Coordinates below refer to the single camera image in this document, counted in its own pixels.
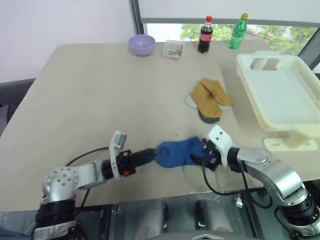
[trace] blue sock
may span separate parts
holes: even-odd
[[[155,161],[164,168],[174,168],[185,165],[197,165],[190,155],[204,157],[205,144],[197,137],[191,137],[183,141],[165,141],[158,146],[159,153]]]

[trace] dish rack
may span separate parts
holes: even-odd
[[[289,137],[266,138],[269,151],[314,151],[320,138],[320,81],[305,62],[273,51],[239,54],[240,76],[260,126]]]

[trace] white wall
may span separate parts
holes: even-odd
[[[58,44],[134,34],[128,0],[0,0],[0,84],[37,77]]]

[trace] black cable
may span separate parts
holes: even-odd
[[[290,238],[291,238],[292,240],[299,240],[298,235],[297,235],[295,232],[291,231],[291,229],[288,228],[288,227],[280,220],[279,215],[278,215],[278,212],[279,212],[279,211],[280,211],[280,208],[279,208],[279,207],[277,207],[277,208],[274,210],[274,212],[273,212],[274,217],[275,217],[275,218],[277,219],[277,221],[281,224],[281,226],[290,234]]]
[[[234,194],[242,194],[243,192],[245,192],[244,190],[237,190],[237,191],[231,191],[231,192],[219,192],[216,191],[209,183],[208,178],[207,178],[207,174],[206,174],[206,166],[205,166],[205,159],[207,158],[208,154],[206,154],[203,158],[202,158],[202,173],[203,173],[203,179],[205,184],[207,185],[207,187],[214,192],[217,195],[220,196],[230,196],[230,195],[234,195]],[[256,192],[256,191],[260,191],[260,190],[264,190],[264,187],[255,187],[255,188],[250,188],[248,191],[249,192]]]
[[[106,146],[106,147],[101,147],[101,148],[98,148],[98,149],[95,149],[95,150],[92,150],[92,151],[88,151],[88,152],[86,152],[86,153],[84,153],[84,154],[76,157],[75,159],[71,160],[69,163],[66,164],[66,166],[70,166],[72,163],[74,163],[75,161],[77,161],[78,159],[80,159],[80,158],[82,158],[82,157],[84,157],[84,156],[87,156],[87,155],[92,154],[92,153],[97,152],[97,151],[107,150],[107,149],[109,149],[108,146]]]
[[[244,172],[244,167],[243,165],[241,164],[240,165],[240,168],[241,168],[241,175],[242,175],[242,178],[243,178],[243,182],[244,182],[244,187],[245,187],[245,191],[248,195],[248,197],[252,200],[252,202],[254,202],[255,205],[257,205],[259,208],[262,208],[262,209],[269,209],[272,207],[274,201],[273,199],[271,198],[271,196],[269,195],[269,198],[270,198],[270,202],[268,205],[262,205],[260,204],[259,202],[257,202],[257,200],[251,195],[250,191],[249,191],[249,187],[248,187],[248,182],[247,182],[247,179],[246,179],[246,176],[245,176],[245,172]]]
[[[92,153],[97,152],[97,151],[107,150],[107,149],[109,149],[108,146],[106,146],[106,147],[101,147],[101,148],[98,148],[98,149],[95,149],[95,150],[92,150],[92,151],[88,151],[88,152],[86,152],[86,153],[84,153],[84,154],[76,157],[75,159],[71,160],[66,166],[70,166],[72,163],[74,163],[75,161],[77,161],[78,159],[80,159],[80,158],[82,158],[82,157],[84,157],[84,156],[87,156],[87,155],[92,154]],[[79,207],[78,211],[75,213],[75,216],[79,215],[79,213],[81,212],[82,208],[84,207],[84,205],[85,205],[85,203],[86,203],[86,200],[87,200],[87,197],[88,197],[88,195],[89,195],[89,192],[90,192],[90,189],[88,189],[88,190],[86,191],[86,193],[85,193],[85,195],[84,195],[84,198],[83,198],[83,200],[82,200],[81,206]]]
[[[230,196],[230,195],[234,195],[234,194],[241,194],[244,191],[243,190],[238,190],[238,191],[231,191],[231,192],[219,192],[214,190],[214,188],[210,185],[210,183],[208,182],[208,178],[207,178],[207,174],[206,174],[206,166],[205,166],[205,159],[207,158],[208,154],[206,154],[203,158],[202,158],[202,173],[203,173],[203,179],[205,184],[207,185],[207,187],[214,192],[217,195],[220,196]]]
[[[85,206],[85,203],[86,203],[86,200],[87,200],[87,197],[89,195],[89,192],[90,192],[90,189],[88,189],[84,195],[84,198],[82,200],[82,203],[81,203],[81,206],[79,207],[78,211],[75,213],[75,216],[78,216],[79,213],[81,212],[82,208]]]

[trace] green bottle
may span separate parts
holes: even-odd
[[[241,19],[235,24],[231,40],[229,42],[230,49],[238,49],[242,39],[244,39],[247,30],[248,14],[243,13]]]

